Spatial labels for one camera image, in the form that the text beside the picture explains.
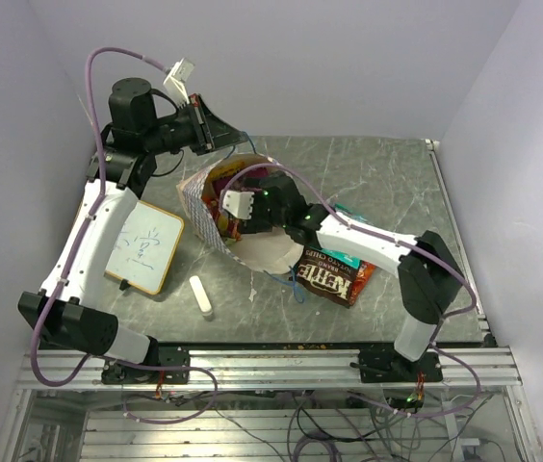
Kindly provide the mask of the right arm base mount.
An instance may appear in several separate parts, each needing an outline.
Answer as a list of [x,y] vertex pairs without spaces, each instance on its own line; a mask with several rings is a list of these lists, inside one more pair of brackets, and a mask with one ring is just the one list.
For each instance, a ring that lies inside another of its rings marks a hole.
[[425,353],[421,359],[411,362],[399,355],[392,347],[375,346],[361,349],[357,359],[349,366],[359,371],[362,383],[425,383],[443,380],[439,356]]

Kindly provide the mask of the colourful fruit candy bag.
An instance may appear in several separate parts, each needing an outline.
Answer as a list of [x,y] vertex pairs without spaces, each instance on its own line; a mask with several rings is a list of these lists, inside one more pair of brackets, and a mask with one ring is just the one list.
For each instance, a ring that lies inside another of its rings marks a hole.
[[241,233],[239,232],[241,221],[227,212],[221,211],[218,200],[210,194],[204,193],[201,199],[207,207],[220,236],[224,240],[239,241],[241,239]]

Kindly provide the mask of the red Doritos chip bag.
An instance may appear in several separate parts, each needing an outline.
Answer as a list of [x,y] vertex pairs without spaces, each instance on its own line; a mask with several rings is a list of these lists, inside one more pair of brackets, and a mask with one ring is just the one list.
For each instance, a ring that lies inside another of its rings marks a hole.
[[355,304],[357,298],[359,298],[360,294],[365,289],[366,285],[370,281],[375,270],[376,270],[375,265],[365,262],[365,261],[360,262],[359,268],[357,269],[357,273],[353,277],[353,280],[350,286],[348,307],[352,307]]

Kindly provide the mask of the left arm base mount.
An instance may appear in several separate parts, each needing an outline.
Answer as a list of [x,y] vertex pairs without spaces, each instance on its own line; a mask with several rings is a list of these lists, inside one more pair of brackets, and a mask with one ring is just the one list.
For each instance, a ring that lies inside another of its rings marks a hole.
[[101,373],[103,385],[186,384],[189,379],[190,353],[181,346],[156,343],[150,346],[141,364],[127,365],[124,360],[106,361]]

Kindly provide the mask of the purple candy bag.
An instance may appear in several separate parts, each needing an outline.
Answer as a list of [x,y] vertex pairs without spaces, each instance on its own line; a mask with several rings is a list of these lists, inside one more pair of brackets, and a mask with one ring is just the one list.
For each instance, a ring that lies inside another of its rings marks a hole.
[[[268,169],[266,167],[259,167],[252,171],[247,172],[245,175],[240,177],[235,184],[233,185],[234,189],[240,189],[247,179],[250,178],[263,178],[269,175]],[[234,175],[225,176],[212,181],[212,188],[216,195],[220,195],[221,191],[229,183],[229,180],[232,179]]]

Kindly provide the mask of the dark brown snack bag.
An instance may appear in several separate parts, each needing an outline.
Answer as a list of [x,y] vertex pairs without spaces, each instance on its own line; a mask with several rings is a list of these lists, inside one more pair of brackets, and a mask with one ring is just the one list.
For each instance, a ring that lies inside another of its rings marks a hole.
[[297,282],[309,292],[348,307],[349,290],[357,269],[322,253],[321,249],[305,247],[295,265]]

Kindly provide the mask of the green snack bag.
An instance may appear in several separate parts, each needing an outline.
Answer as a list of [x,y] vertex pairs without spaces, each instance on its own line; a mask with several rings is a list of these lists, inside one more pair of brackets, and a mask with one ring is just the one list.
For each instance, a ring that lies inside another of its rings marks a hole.
[[355,214],[351,209],[349,209],[348,207],[345,207],[344,205],[340,203],[335,203],[333,207],[337,214],[342,215],[345,218],[350,218],[352,220],[357,220],[357,221],[360,221],[362,219],[361,216]]

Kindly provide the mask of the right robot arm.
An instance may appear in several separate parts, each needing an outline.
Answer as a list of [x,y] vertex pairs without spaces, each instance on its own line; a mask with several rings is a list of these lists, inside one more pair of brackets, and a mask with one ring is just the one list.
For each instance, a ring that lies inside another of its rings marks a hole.
[[421,370],[421,358],[463,279],[437,233],[393,233],[322,203],[309,203],[293,178],[281,171],[246,179],[246,188],[227,192],[221,204],[243,222],[245,234],[281,228],[297,244],[344,253],[396,276],[406,315],[387,359],[388,370],[401,381]]

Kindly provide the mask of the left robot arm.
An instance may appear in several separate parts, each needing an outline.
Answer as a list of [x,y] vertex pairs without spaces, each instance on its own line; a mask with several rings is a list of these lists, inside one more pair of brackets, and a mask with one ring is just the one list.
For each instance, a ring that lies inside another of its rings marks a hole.
[[188,96],[166,116],[156,112],[159,95],[142,78],[114,83],[108,100],[111,121],[90,162],[65,248],[40,288],[23,293],[18,301],[20,314],[33,329],[32,351],[46,342],[126,361],[125,370],[139,382],[159,372],[156,341],[95,308],[123,224],[153,176],[157,156],[185,148],[204,155],[246,141],[244,133],[214,115],[199,94]]

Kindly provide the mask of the teal mint candy bag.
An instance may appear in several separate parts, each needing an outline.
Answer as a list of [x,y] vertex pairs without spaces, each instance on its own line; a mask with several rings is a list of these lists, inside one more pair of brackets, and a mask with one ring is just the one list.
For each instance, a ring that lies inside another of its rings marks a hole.
[[360,259],[358,259],[356,257],[353,257],[353,256],[350,256],[350,255],[348,255],[346,253],[343,253],[343,252],[340,252],[340,251],[323,248],[322,253],[324,253],[325,255],[328,255],[329,257],[332,257],[335,260],[338,260],[339,262],[343,263],[344,265],[346,265],[346,266],[348,266],[350,268],[356,269],[356,270],[358,270],[360,265],[361,265],[361,260]]

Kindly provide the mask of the checkered paper bag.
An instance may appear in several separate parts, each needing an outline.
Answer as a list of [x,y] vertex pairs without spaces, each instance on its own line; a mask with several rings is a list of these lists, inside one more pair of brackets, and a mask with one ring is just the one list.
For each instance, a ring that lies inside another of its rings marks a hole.
[[279,163],[256,150],[236,147],[220,160],[181,181],[177,192],[194,232],[205,243],[252,271],[262,272],[289,287],[294,299],[305,301],[297,283],[297,263],[303,246],[296,244],[282,228],[256,218],[236,218],[221,205],[221,196],[255,193],[255,183],[277,170]]

